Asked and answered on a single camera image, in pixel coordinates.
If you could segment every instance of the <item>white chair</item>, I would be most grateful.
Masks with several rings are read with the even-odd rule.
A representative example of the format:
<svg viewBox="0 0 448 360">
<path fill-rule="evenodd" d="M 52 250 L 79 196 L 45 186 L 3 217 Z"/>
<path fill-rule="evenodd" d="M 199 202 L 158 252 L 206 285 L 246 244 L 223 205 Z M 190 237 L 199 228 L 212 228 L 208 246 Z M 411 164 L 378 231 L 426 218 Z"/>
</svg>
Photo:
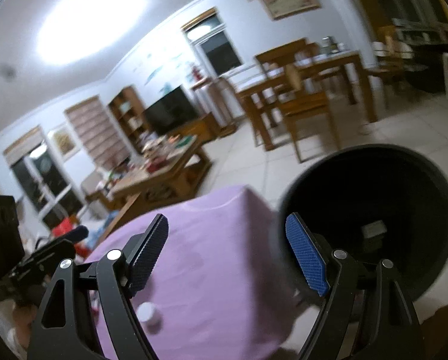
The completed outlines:
<svg viewBox="0 0 448 360">
<path fill-rule="evenodd" d="M 442 64 L 444 66 L 444 84 L 446 85 L 446 99 L 448 100 L 448 52 L 442 54 Z"/>
</svg>

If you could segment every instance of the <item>black bowl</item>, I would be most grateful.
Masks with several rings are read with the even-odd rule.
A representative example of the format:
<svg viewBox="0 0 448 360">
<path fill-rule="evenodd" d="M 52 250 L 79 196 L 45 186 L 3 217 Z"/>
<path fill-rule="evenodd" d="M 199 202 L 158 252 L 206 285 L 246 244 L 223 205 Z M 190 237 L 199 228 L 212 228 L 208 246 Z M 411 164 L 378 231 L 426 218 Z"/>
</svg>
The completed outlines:
<svg viewBox="0 0 448 360">
<path fill-rule="evenodd" d="M 448 258 L 448 181 L 431 161 L 400 146 L 372 144 L 337 152 L 288 189 L 271 247 L 294 284 L 309 294 L 285 237 L 292 212 L 333 249 L 344 249 L 356 260 L 391 259 L 413 300 L 436 280 Z M 362 227 L 376 221 L 387 232 L 365 239 Z"/>
</svg>

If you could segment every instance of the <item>small white cap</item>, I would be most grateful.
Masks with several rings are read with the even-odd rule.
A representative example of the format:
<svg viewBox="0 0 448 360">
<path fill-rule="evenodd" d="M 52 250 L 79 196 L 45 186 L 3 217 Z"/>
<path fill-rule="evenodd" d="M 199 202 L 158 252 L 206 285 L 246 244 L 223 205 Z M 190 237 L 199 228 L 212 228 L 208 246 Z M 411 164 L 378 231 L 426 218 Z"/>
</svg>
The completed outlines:
<svg viewBox="0 0 448 360">
<path fill-rule="evenodd" d="M 137 319 L 148 326 L 155 325 L 159 320 L 159 315 L 155 304 L 152 302 L 142 303 L 136 311 Z"/>
</svg>

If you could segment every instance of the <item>wooden coffee table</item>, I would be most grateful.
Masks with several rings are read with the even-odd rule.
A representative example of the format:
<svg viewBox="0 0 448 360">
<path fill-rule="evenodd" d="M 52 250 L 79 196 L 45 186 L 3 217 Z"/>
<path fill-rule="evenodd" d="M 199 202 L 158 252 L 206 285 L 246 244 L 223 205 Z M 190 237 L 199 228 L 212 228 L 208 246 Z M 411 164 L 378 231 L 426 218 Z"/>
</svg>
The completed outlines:
<svg viewBox="0 0 448 360">
<path fill-rule="evenodd" d="M 198 162 L 188 164 L 196 155 Z M 212 166 L 197 136 L 169 156 L 169 164 L 149 174 L 134 169 L 119 181 L 110 192 L 115 198 L 140 194 L 142 212 L 183 202 L 196 197 L 197 190 Z"/>
</svg>

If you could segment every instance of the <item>purple tablecloth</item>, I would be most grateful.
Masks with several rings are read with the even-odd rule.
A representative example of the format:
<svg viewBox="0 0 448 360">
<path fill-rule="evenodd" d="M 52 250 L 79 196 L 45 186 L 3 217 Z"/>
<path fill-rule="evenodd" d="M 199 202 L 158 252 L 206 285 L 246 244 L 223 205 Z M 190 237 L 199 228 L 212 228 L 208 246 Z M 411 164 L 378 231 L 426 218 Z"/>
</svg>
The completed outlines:
<svg viewBox="0 0 448 360">
<path fill-rule="evenodd" d="M 160 330 L 146 335 L 161 360 L 257 360 L 285 341 L 296 317 L 292 290 L 272 264 L 267 205 L 246 187 L 229 187 L 149 212 L 109 236 L 98 260 L 143 232 L 156 213 L 169 238 L 134 309 L 153 302 Z M 97 332 L 106 357 L 116 355 L 102 310 Z"/>
</svg>

